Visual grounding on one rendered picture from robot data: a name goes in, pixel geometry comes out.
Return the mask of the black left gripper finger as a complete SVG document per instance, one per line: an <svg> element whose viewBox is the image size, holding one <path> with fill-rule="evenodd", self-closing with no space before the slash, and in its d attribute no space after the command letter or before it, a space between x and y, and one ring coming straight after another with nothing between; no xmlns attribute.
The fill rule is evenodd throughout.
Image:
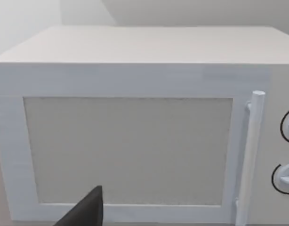
<svg viewBox="0 0 289 226"><path fill-rule="evenodd" d="M96 186L53 226L103 226L103 187Z"/></svg>

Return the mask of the pale microwave door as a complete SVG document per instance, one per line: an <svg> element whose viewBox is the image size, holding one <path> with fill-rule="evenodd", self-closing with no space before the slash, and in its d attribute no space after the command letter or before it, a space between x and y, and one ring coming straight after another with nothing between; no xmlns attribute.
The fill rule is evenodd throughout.
<svg viewBox="0 0 289 226"><path fill-rule="evenodd" d="M233 221L249 64L0 63L11 219L55 221L102 184L109 223Z"/></svg>

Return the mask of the pale microwave oven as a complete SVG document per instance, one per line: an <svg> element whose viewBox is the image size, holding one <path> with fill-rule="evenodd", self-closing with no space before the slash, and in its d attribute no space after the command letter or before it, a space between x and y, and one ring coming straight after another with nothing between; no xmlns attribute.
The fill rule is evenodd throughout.
<svg viewBox="0 0 289 226"><path fill-rule="evenodd" d="M262 90L265 102L246 225L289 225L289 195L278 193L271 183L274 168L289 163L289 143L280 133L280 122L289 111L289 35L271 27L60 26L0 55L0 63L8 62L268 66L270 77L267 90ZM231 225L235 225L250 101L245 104L242 123Z"/></svg>

